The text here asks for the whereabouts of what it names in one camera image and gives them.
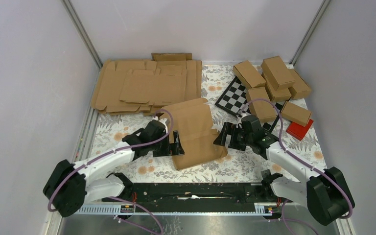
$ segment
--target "checkerboard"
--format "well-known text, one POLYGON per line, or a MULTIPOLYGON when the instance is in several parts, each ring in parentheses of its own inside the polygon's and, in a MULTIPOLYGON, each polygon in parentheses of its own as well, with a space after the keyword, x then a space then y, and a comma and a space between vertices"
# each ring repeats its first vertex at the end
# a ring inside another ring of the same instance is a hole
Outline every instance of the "checkerboard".
MULTIPOLYGON (((246 93, 246 88, 243 86, 241 81, 237 77, 235 77, 233 81, 228 85, 227 89, 220 96, 220 98, 218 98, 215 105, 218 108, 226 111, 227 113, 238 117, 238 111, 243 105, 247 103, 246 93)), ((283 104, 284 101, 276 103, 276 108, 282 110, 283 104)), ((246 108, 245 112, 249 115, 251 114, 249 107, 246 108)), ((276 117, 274 122, 264 123, 263 128, 271 133, 278 121, 279 116, 276 117)))

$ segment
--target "floral pattern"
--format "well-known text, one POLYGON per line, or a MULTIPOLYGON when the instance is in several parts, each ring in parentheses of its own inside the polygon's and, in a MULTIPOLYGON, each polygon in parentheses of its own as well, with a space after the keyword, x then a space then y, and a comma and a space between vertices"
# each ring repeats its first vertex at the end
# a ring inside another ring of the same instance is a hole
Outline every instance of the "floral pattern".
MULTIPOLYGON (((214 105, 234 76, 232 66, 202 67, 201 96, 208 100, 214 128, 219 130, 225 121, 237 122, 236 117, 214 105)), ((292 103, 306 108, 304 99, 293 100, 292 103)), ((129 133, 145 127, 150 120, 150 117, 144 117, 143 114, 99 115, 91 155, 94 156, 112 148, 129 133)), ((299 141, 285 132, 289 124, 289 121, 284 120, 282 140, 285 146, 307 159, 313 166, 320 169, 325 168, 324 156, 313 126, 305 138, 299 141)), ((278 135, 279 131, 280 122, 275 127, 273 134, 278 135)), ((229 154, 222 159, 185 170, 176 170, 171 157, 153 158, 150 153, 136 161, 119 166, 113 171, 124 173, 133 182, 146 183, 259 182, 261 181, 260 172, 266 169, 296 180, 282 167, 254 154, 250 148, 247 148, 245 152, 234 149, 229 149, 228 152, 229 154)))

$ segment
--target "cardboard box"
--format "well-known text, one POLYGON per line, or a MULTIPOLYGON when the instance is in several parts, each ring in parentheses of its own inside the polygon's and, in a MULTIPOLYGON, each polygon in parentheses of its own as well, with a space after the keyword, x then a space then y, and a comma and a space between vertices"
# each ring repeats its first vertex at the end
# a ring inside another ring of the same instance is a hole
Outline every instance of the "cardboard box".
POLYGON ((310 86, 299 76, 294 69, 289 70, 292 76, 295 78, 295 83, 292 87, 289 87, 289 91, 292 94, 292 99, 306 98, 312 92, 310 86))
POLYGON ((295 122, 301 126, 306 126, 312 116, 312 112, 287 101, 283 105, 281 115, 289 121, 295 122))
POLYGON ((309 131, 309 128, 312 126, 313 120, 309 120, 306 126, 301 126, 295 122, 292 122, 286 129, 286 133, 297 138, 298 140, 303 140, 306 133, 309 131))
MULTIPOLYGON (((172 75, 175 71, 185 70, 185 96, 182 101, 201 97, 202 62, 200 60, 191 60, 192 54, 190 53, 153 53, 152 58, 158 61, 151 59, 107 60, 100 71, 91 106, 97 109, 99 113, 110 113, 111 115, 149 112, 151 102, 134 103, 120 100, 124 82, 130 70, 138 71, 139 75, 146 76, 155 74, 157 69, 160 75, 164 75, 164 71, 168 71, 167 75, 172 75)), ((133 89, 136 90, 139 86, 143 90, 146 84, 138 84, 133 89)), ((141 90, 138 90, 135 94, 141 94, 141 90)))
MULTIPOLYGON (((171 112, 174 118, 173 130, 179 132, 181 145, 185 151, 185 155, 172 156, 177 170, 207 163, 225 157, 228 153, 226 147, 213 144, 218 137, 218 131, 212 129, 211 110, 206 102, 207 99, 198 98, 163 107, 171 112)), ((169 115, 164 113, 161 118, 169 120, 169 115)))
POLYGON ((273 88, 273 85, 270 81, 267 80, 266 75, 263 73, 263 78, 266 80, 266 88, 267 94, 269 95, 270 101, 272 102, 279 102, 289 100, 292 96, 288 88, 285 89, 278 89, 277 91, 273 88))
MULTIPOLYGON (((248 89, 246 93, 247 101, 256 98, 264 98, 269 100, 266 89, 264 87, 248 89)), ((277 113, 272 105, 265 101, 255 101, 250 105, 250 112, 257 116, 261 123, 271 122, 276 119, 277 113)))
POLYGON ((276 91, 292 87, 295 83, 295 78, 280 56, 264 59, 261 69, 276 91))
POLYGON ((247 89, 264 87, 266 84, 266 81, 248 60, 234 65, 233 72, 247 89))

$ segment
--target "gray wall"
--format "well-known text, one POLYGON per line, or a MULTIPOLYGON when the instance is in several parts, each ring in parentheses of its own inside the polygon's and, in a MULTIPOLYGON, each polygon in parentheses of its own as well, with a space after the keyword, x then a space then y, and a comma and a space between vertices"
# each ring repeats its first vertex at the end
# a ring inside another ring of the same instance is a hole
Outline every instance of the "gray wall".
POLYGON ((36 235, 71 160, 96 68, 61 1, 0 0, 0 235, 36 235))
POLYGON ((297 69, 325 160, 354 196, 355 231, 376 234, 376 0, 333 1, 297 69))
POLYGON ((207 62, 294 55, 322 0, 72 0, 100 58, 192 52, 207 62))

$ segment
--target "flattened cardboard box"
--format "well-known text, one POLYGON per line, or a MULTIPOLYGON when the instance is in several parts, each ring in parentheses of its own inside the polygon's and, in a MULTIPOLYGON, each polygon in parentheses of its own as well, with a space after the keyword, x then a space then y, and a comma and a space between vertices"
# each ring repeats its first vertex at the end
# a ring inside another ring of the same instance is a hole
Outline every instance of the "flattened cardboard box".
POLYGON ((292 76, 295 78, 295 83, 292 87, 289 87, 289 91, 292 94, 292 99, 306 98, 312 92, 310 86, 299 76, 294 69, 289 70, 292 76))
POLYGON ((111 61, 103 64, 99 79, 92 97, 92 107, 108 113, 138 112, 143 104, 127 104, 120 101, 126 75, 129 70, 156 69, 156 62, 151 60, 111 61))
MULTIPOLYGON (((228 153, 226 147, 213 144, 218 137, 218 131, 212 129, 211 110, 206 102, 207 99, 198 98, 163 107, 171 112, 174 118, 173 130, 179 132, 181 145, 185 151, 185 155, 172 156, 177 170, 207 163, 225 157, 228 153)), ((169 115, 165 113, 161 118, 169 120, 169 115)))
POLYGON ((263 73, 276 91, 292 87, 293 83, 295 83, 295 78, 280 56, 264 59, 261 69, 263 69, 263 73))
POLYGON ((234 65, 233 72, 247 89, 264 87, 266 83, 257 69, 248 60, 234 65))
POLYGON ((187 71, 179 66, 166 69, 163 67, 155 71, 129 70, 120 100, 149 106, 166 106, 183 102, 186 76, 187 71))
POLYGON ((278 89, 277 91, 273 88, 270 81, 267 80, 266 75, 263 73, 263 78, 266 80, 266 91, 269 95, 270 101, 272 102, 279 102, 279 101, 285 101, 290 99, 292 96, 289 92, 288 88, 285 89, 278 89))
MULTIPOLYGON (((246 93, 247 101, 256 98, 264 98, 269 100, 266 89, 264 87, 248 89, 246 93)), ((272 105, 266 101, 255 101, 250 105, 250 112, 256 115, 261 123, 271 122, 276 119, 276 111, 272 105)))
POLYGON ((301 126, 306 126, 312 112, 294 103, 286 101, 281 110, 282 117, 301 126))
MULTIPOLYGON (((200 60, 190 60, 192 59, 192 54, 190 53, 153 53, 152 57, 156 57, 158 60, 160 60, 160 67, 165 66, 165 70, 170 69, 170 67, 167 67, 168 65, 180 65, 182 66, 182 69, 185 68, 187 70, 184 100, 191 100, 201 97, 202 62, 200 60)), ((143 70, 140 63, 141 61, 145 63, 145 70, 156 70, 156 67, 152 67, 152 62, 154 61, 150 59, 127 59, 116 61, 107 60, 103 64, 103 68, 100 71, 100 75, 94 89, 91 102, 92 107, 97 109, 99 113, 110 113, 111 115, 131 114, 139 112, 150 113, 150 106, 147 104, 126 103, 124 101, 120 101, 120 94, 123 89, 127 74, 126 70, 143 70)))

